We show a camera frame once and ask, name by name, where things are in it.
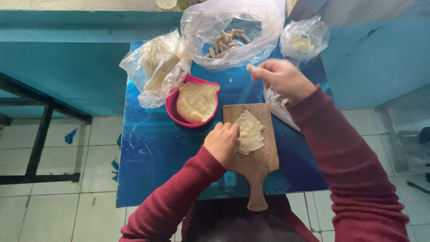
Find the hand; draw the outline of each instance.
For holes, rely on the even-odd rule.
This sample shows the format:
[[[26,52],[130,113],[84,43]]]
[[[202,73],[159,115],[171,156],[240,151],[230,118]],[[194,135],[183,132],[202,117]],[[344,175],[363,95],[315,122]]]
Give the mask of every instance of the hand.
[[[267,59],[254,68],[253,81],[262,79],[264,87],[270,86],[288,99],[290,105],[309,97],[316,87],[291,62],[282,59]]]
[[[211,152],[221,165],[227,168],[240,144],[239,135],[239,125],[217,123],[214,130],[206,136],[203,146]]]

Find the cutting board handle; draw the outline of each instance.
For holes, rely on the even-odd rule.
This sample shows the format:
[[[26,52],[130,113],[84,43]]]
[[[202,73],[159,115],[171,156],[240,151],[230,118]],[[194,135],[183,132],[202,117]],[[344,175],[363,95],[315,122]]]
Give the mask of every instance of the cutting board handle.
[[[263,181],[253,182],[251,184],[248,180],[248,183],[250,187],[248,210],[254,212],[266,210],[269,206],[263,196]]]

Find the plastic bag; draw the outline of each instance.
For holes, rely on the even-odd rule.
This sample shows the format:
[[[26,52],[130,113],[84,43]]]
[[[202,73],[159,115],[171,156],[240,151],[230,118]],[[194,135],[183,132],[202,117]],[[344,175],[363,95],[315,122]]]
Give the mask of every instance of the plastic bag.
[[[286,25],[280,38],[281,53],[306,63],[323,51],[329,45],[330,33],[320,19],[317,16]]]
[[[267,58],[285,22],[285,0],[216,0],[190,6],[181,19],[186,52],[209,72],[253,64]],[[204,57],[221,30],[245,30],[251,43],[230,49],[216,59]]]
[[[129,78],[141,92],[139,104],[144,108],[158,108],[164,105],[172,88],[191,72],[191,59],[185,54],[185,46],[176,28],[170,33],[158,36],[131,53],[120,63]]]
[[[264,100],[265,103],[269,105],[272,114],[292,128],[300,131],[300,128],[294,123],[293,118],[285,108],[285,104],[288,101],[287,99],[282,98],[279,93],[275,92],[272,87],[270,87],[269,89],[264,90]]]

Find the blue wall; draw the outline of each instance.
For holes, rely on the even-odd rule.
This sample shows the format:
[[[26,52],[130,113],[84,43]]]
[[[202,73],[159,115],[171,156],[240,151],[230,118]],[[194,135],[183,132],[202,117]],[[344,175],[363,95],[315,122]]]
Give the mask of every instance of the blue wall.
[[[168,33],[181,16],[181,12],[0,11],[0,72],[93,116],[121,115],[127,74],[118,65],[130,42]],[[41,116],[40,107],[0,107],[0,113]]]
[[[389,22],[330,29],[321,58],[338,107],[373,108],[430,84],[430,14],[418,7]]]

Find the red sleeve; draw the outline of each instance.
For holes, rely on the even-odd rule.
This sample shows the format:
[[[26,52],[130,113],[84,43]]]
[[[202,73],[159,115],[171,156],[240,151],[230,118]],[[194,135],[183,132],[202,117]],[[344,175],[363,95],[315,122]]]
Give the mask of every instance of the red sleeve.
[[[318,87],[288,111],[332,192],[336,241],[409,241],[396,188],[333,99]]]
[[[196,156],[132,213],[120,242],[169,241],[191,204],[227,171],[202,146]]]

